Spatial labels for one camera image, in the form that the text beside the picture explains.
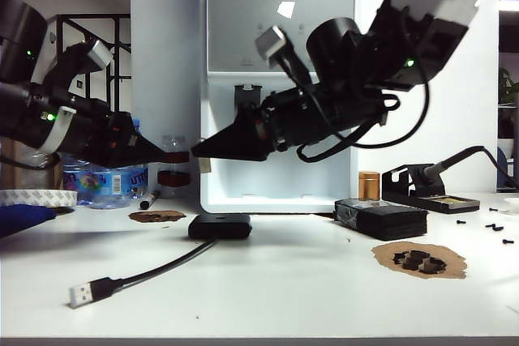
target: black marker pen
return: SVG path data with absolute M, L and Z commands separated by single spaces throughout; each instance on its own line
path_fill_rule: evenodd
M 151 207 L 155 199 L 160 196 L 161 192 L 159 190 L 154 190 L 151 194 L 149 194 L 142 202 L 140 202 L 140 209 L 147 210 Z

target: tape roll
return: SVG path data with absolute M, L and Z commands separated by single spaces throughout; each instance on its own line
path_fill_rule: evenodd
M 74 207 L 77 195 L 73 190 L 0 190 L 0 206 Z

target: white table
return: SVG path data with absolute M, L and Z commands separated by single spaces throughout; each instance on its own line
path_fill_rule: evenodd
M 220 241 L 181 267 L 73 310 L 69 287 L 133 276 L 199 244 L 187 239 L 196 213 L 189 204 L 157 200 L 151 210 L 188 217 L 152 224 L 127 217 L 136 203 L 77 207 L 0 240 L 0 343 L 517 345 L 519 216 L 488 211 L 510 194 L 462 195 L 480 199 L 481 210 L 431 212 L 428 233 L 409 240 L 466 257 L 463 280 L 390 271 L 371 252 L 384 242 L 321 216 L 263 215 L 252 216 L 247 240 Z M 490 223 L 504 230 L 485 229 Z M 516 243 L 504 245 L 504 237 Z

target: black power bank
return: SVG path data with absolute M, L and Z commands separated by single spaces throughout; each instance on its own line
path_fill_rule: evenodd
M 189 224 L 192 239 L 243 239 L 251 233 L 248 214 L 200 214 Z

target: blue cloth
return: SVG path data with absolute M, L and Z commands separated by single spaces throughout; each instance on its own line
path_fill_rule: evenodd
M 54 219 L 56 212 L 47 207 L 16 204 L 0 207 L 0 238 Z

